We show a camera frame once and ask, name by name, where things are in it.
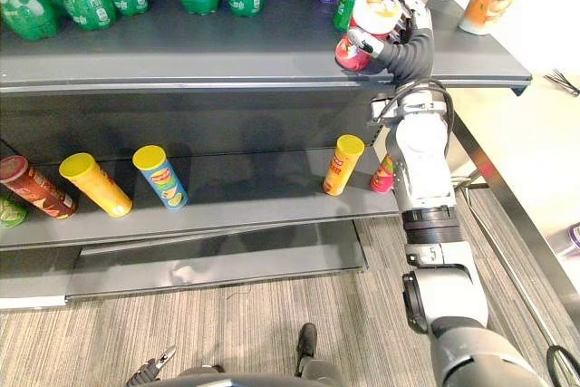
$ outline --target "upper shelf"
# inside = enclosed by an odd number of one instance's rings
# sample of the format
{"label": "upper shelf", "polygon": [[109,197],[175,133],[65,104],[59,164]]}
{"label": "upper shelf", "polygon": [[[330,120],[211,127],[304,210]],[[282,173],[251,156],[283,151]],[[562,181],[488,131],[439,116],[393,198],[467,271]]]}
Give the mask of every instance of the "upper shelf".
{"label": "upper shelf", "polygon": [[[493,37],[457,29],[461,8],[431,0],[434,77],[451,86],[526,86],[530,74]],[[110,29],[81,31],[68,21],[54,38],[27,42],[2,31],[0,92],[344,87],[390,82],[344,71],[334,60],[341,33],[334,8],[316,0],[266,0],[253,18],[226,5],[187,14],[179,0],[151,0],[145,15]]]}

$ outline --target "red pringles can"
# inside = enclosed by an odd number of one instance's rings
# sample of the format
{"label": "red pringles can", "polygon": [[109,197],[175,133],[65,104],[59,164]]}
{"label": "red pringles can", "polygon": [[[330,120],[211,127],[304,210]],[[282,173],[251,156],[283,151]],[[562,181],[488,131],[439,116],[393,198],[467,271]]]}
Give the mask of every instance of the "red pringles can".
{"label": "red pringles can", "polygon": [[0,160],[0,183],[53,218],[68,218],[76,210],[71,196],[56,188],[23,156]]}
{"label": "red pringles can", "polygon": [[388,154],[371,177],[371,189],[386,194],[392,188],[392,160]]}

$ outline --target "gray carpet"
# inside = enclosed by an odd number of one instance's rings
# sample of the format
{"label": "gray carpet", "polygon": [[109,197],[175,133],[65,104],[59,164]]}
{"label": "gray carpet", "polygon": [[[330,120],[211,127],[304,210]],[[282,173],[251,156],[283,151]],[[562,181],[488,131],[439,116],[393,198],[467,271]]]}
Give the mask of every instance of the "gray carpet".
{"label": "gray carpet", "polygon": [[[556,339],[580,355],[580,335],[486,189],[473,192]],[[515,288],[459,201],[465,235],[490,292],[490,326],[546,377],[546,345]],[[397,218],[357,222],[370,270],[155,295],[73,302],[0,315],[2,387],[121,386],[148,358],[178,347],[163,378],[194,365],[291,374],[298,329],[319,329],[318,355],[352,386],[433,386],[429,343],[405,320],[404,235]]]}

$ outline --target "bottle cap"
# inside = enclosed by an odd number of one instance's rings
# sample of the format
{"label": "bottle cap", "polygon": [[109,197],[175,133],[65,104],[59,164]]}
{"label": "bottle cap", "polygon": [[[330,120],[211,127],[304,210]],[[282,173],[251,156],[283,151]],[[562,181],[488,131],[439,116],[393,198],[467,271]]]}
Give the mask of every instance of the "bottle cap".
{"label": "bottle cap", "polygon": [[166,159],[165,151],[158,145],[146,145],[133,154],[133,165],[141,171],[156,169]]}
{"label": "bottle cap", "polygon": [[363,154],[364,142],[354,135],[343,135],[336,142],[336,148],[342,154],[357,157]]}
{"label": "bottle cap", "polygon": [[8,156],[0,160],[0,183],[10,183],[22,176],[28,169],[24,156]]}
{"label": "bottle cap", "polygon": [[89,153],[76,153],[63,160],[58,172],[68,180],[79,179],[86,176],[96,164],[94,157]]}

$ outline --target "pringles can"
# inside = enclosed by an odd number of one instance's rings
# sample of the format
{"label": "pringles can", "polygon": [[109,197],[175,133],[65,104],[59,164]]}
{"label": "pringles can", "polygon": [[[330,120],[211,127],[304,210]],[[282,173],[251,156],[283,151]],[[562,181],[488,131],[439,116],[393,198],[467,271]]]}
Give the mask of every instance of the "pringles can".
{"label": "pringles can", "polygon": [[9,156],[0,161],[0,183],[53,218],[68,218],[76,210],[73,199],[56,188],[24,156]]}
{"label": "pringles can", "polygon": [[16,227],[26,218],[26,209],[0,195],[0,226]]}
{"label": "pringles can", "polygon": [[163,206],[175,210],[188,204],[188,194],[181,186],[163,148],[157,145],[141,147],[133,154],[133,165],[141,171]]}
{"label": "pringles can", "polygon": [[388,154],[371,177],[371,189],[386,194],[392,188],[392,160]]}
{"label": "pringles can", "polygon": [[112,217],[120,218],[131,210],[133,202],[89,153],[69,156],[58,170]]}
{"label": "pringles can", "polygon": [[346,182],[353,174],[357,160],[364,152],[364,142],[354,135],[343,135],[336,142],[330,168],[323,183],[328,195],[343,193]]}

